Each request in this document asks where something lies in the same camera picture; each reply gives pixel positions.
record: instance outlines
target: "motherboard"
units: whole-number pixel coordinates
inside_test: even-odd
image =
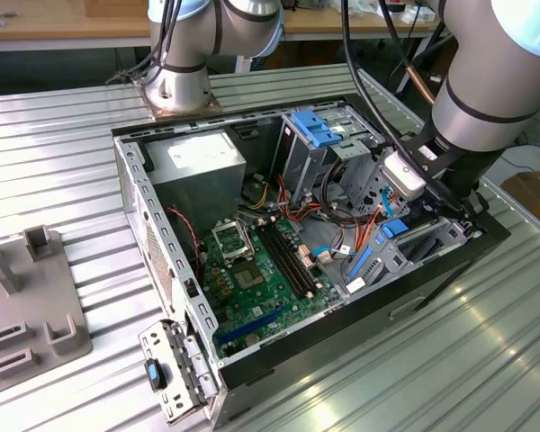
[[[317,265],[303,256],[304,245],[288,220],[264,226],[238,221],[251,242],[253,256],[231,265],[225,255],[248,248],[231,236],[228,246],[215,234],[202,238],[206,251],[202,289],[219,328],[214,343],[220,358],[288,329],[330,308],[340,296]]]

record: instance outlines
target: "metal bracket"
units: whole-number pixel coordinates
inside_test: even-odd
[[[240,239],[244,242],[244,246],[230,252],[224,252],[224,243],[221,241],[221,233],[226,230],[235,230]],[[227,266],[231,266],[236,258],[251,257],[254,255],[254,248],[252,247],[250,237],[237,221],[234,220],[232,222],[217,225],[214,227],[214,229],[212,229],[212,234],[214,235],[216,244],[218,245],[220,253],[222,254],[224,262]]]
[[[207,408],[207,400],[218,388],[195,337],[186,337],[173,321],[159,321],[138,338],[166,421],[172,425],[199,408]]]

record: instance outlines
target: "aluminum workbench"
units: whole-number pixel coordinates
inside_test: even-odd
[[[421,121],[369,76],[402,132]],[[229,112],[354,91],[343,65],[214,76]],[[0,431],[167,430],[137,335],[161,318],[122,213],[110,128],[150,122],[113,85],[0,97],[0,241],[62,234],[94,350],[0,392]],[[540,232],[483,188],[512,236],[452,288],[226,430],[540,430]]]

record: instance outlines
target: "blue plastic clip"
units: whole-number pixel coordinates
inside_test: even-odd
[[[155,364],[151,364],[148,367],[148,375],[150,376],[150,380],[156,380],[158,378],[158,371]]]
[[[386,235],[387,239],[391,239],[407,230],[408,227],[400,219],[390,220],[382,225],[382,232]]]
[[[292,119],[304,134],[312,140],[314,147],[326,147],[338,144],[342,137],[332,132],[314,111],[296,111]]]

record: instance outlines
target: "black cable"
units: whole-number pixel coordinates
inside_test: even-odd
[[[404,49],[406,49],[406,46],[408,45],[408,43],[410,42],[410,36],[412,35],[412,32],[414,31],[414,27],[416,26],[416,21],[418,20],[418,17],[420,15],[420,9],[422,8],[422,6],[418,5],[418,10],[416,11],[416,16],[414,17],[414,21],[412,22],[412,25],[410,26],[410,30],[408,32],[408,37],[406,38],[406,40],[404,41],[403,43],[403,46],[404,46]],[[398,65],[396,65],[396,67],[392,70],[392,72],[388,75],[388,77],[386,78],[386,84],[384,85],[386,88],[388,88],[388,84],[390,83],[390,80],[392,79],[392,77],[394,76],[394,74],[396,72],[398,72],[398,70],[400,69],[400,66],[402,65],[402,62],[399,61],[398,62]]]
[[[410,26],[408,37],[404,41],[404,46],[408,45],[408,42],[410,42],[410,36],[412,36],[412,32],[414,32],[414,27],[416,26],[416,22],[418,21],[418,17],[420,16],[420,9],[422,9],[422,6],[418,5],[418,9],[416,10],[416,16],[414,17],[414,21],[412,22],[412,25]]]
[[[162,41],[164,39],[164,28],[165,23],[168,22],[168,10],[167,7],[168,4],[171,2],[171,0],[166,0],[164,4],[164,9],[162,11],[162,21],[160,23],[160,36],[159,36],[159,43],[157,43],[154,48],[150,50],[150,53],[137,65],[126,69],[126,70],[119,70],[114,74],[114,76],[106,81],[106,85],[108,86],[112,81],[115,81],[116,79],[121,78],[128,78],[131,80],[136,80],[148,73],[148,70],[153,68],[158,61],[156,57],[156,53],[158,52],[158,49],[162,48]]]
[[[388,11],[388,5],[386,4],[385,0],[379,0],[379,4],[380,9],[382,10],[382,15],[384,15],[384,20],[386,21],[388,33],[390,34],[390,38],[394,44],[394,47],[396,47],[396,50],[398,51],[400,61],[407,68],[411,65],[410,59],[404,52],[404,49],[402,49],[402,45],[400,44],[400,38],[398,37],[398,33],[396,32],[396,27],[394,27],[394,22],[392,21],[392,17],[390,15],[390,12]]]
[[[513,167],[520,168],[520,169],[527,169],[527,170],[530,171],[531,173],[534,173],[534,169],[532,169],[530,166],[516,165],[514,162],[510,162],[509,160],[507,160],[507,159],[506,159],[505,157],[503,157],[503,156],[500,156],[500,159],[504,159],[506,162],[508,162],[509,164],[511,164]]]
[[[430,54],[440,50],[442,47],[444,47],[449,41],[451,41],[454,38],[453,34],[449,34],[448,36],[445,36],[442,40],[439,40],[433,45],[428,46],[425,50],[420,52],[415,58],[412,59],[412,64],[414,66],[417,66],[418,63],[428,57]]]
[[[394,147],[400,152],[400,157],[406,162],[418,176],[420,176],[427,185],[428,191],[433,194],[437,200],[444,202],[446,205],[451,207],[457,212],[463,210],[463,206],[456,200],[452,195],[450,190],[444,188],[431,176],[429,176],[426,171],[419,165],[418,161],[406,150],[400,138],[394,133],[392,127],[389,126],[389,123],[386,121],[372,97],[366,92],[364,84],[358,75],[358,69],[356,67],[356,61],[352,54],[350,47],[350,20],[348,15],[348,0],[342,0],[342,39],[344,42],[344,52],[346,54],[346,63],[348,64],[348,69],[350,70],[350,76],[354,81],[356,90],[362,96],[370,111],[382,127],[382,131],[391,139],[391,143]]]
[[[446,24],[444,24],[444,21],[441,21],[438,23],[432,34],[430,35],[430,43],[428,45],[434,45],[436,42],[440,40],[440,36],[442,36],[442,32],[446,29]]]
[[[167,31],[166,31],[166,46],[165,46],[164,50],[162,50],[160,48],[160,51],[158,52],[159,63],[158,63],[156,73],[154,74],[154,76],[151,79],[149,79],[148,81],[142,83],[142,85],[145,86],[145,87],[149,86],[154,81],[156,81],[156,78],[158,78],[158,75],[160,75],[160,72],[162,72],[162,69],[164,69],[164,64],[166,63],[166,59],[164,58],[164,60],[163,60],[162,56],[164,55],[164,53],[167,54],[168,51],[170,50],[170,45],[172,43],[172,35],[174,34],[174,28],[176,26],[176,20],[178,19],[178,13],[180,12],[180,6],[182,5],[182,0],[172,0],[172,1],[176,1],[176,3],[175,3],[175,9],[172,12],[172,14],[170,15],[171,16],[171,21],[169,22],[169,25],[168,25],[168,28],[167,28]]]

